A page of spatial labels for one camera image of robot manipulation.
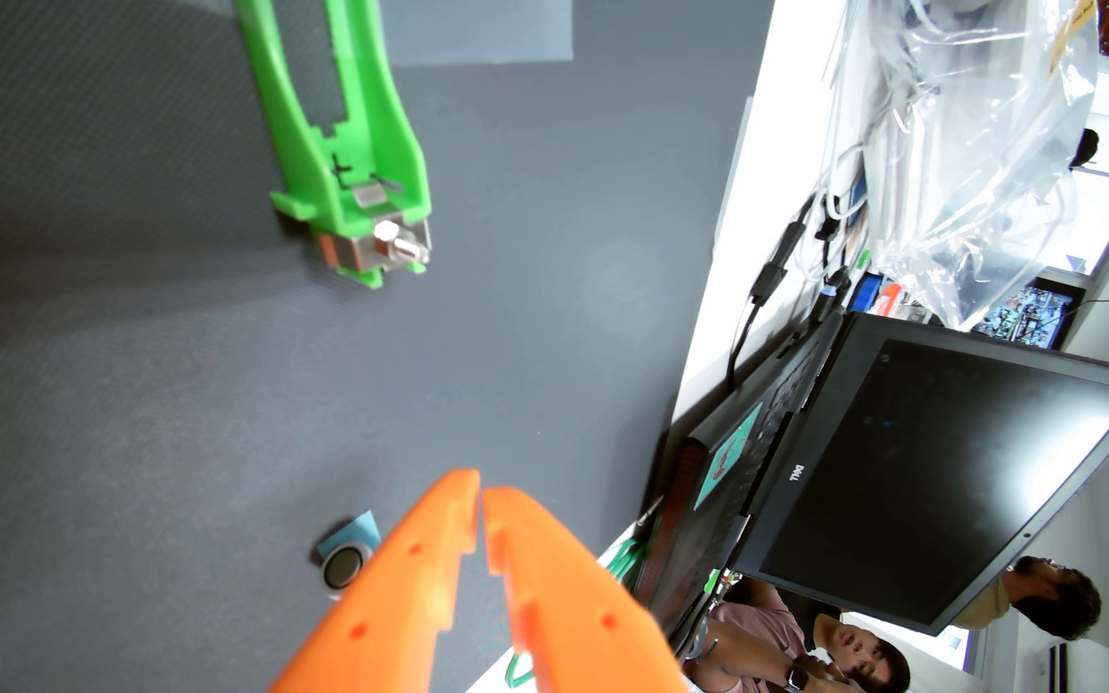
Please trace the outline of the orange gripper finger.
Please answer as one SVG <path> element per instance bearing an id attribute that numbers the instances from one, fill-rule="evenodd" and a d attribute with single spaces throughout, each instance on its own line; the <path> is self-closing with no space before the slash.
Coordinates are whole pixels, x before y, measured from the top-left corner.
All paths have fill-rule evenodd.
<path id="1" fill-rule="evenodd" d="M 481 475 L 442 475 L 393 527 L 272 692 L 426 692 L 451 630 L 462 556 L 477 543 Z"/>
<path id="2" fill-rule="evenodd" d="M 482 509 L 488 569 L 540 692 L 686 692 L 647 608 L 554 514 L 513 487 L 485 490 Z"/>

